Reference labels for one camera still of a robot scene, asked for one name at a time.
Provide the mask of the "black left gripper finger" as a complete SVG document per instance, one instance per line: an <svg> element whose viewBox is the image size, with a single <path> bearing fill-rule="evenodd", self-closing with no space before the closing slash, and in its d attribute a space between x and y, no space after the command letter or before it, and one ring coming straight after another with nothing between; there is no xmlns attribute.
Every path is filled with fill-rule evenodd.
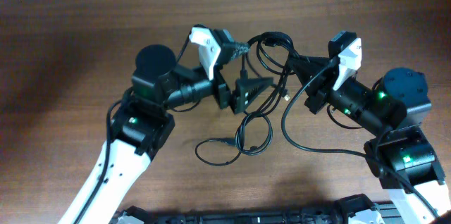
<svg viewBox="0 0 451 224"><path fill-rule="evenodd" d="M229 61L239 59L249 53L250 45L248 43L234 43L232 48L232 54Z"/></svg>
<svg viewBox="0 0 451 224"><path fill-rule="evenodd" d="M243 113L247 107L273 84L272 77L240 78L235 81L231 108L234 114Z"/></svg>

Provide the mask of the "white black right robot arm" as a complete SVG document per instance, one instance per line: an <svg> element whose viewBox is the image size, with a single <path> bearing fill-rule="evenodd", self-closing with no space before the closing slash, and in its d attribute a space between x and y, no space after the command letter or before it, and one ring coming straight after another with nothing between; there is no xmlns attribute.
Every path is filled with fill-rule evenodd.
<svg viewBox="0 0 451 224"><path fill-rule="evenodd" d="M368 88L355 77L355 60L291 58L288 66L313 114L335 108L374 136L360 156L405 223L433 223L449 213L443 167L421 130L432 108L423 73L395 68Z"/></svg>

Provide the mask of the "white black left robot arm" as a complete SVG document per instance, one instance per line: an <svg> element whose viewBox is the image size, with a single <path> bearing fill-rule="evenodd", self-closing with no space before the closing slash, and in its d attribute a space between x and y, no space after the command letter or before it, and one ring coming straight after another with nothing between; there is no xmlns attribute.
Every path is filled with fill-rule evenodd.
<svg viewBox="0 0 451 224"><path fill-rule="evenodd" d="M220 70L213 66L209 77L201 66L185 68L162 44L140 50L132 86L107 111L106 140L97 162L60 222L108 223L166 143L175 127L171 112L179 106L214 97L220 108L242 113L273 84L270 77L242 73L231 91Z"/></svg>

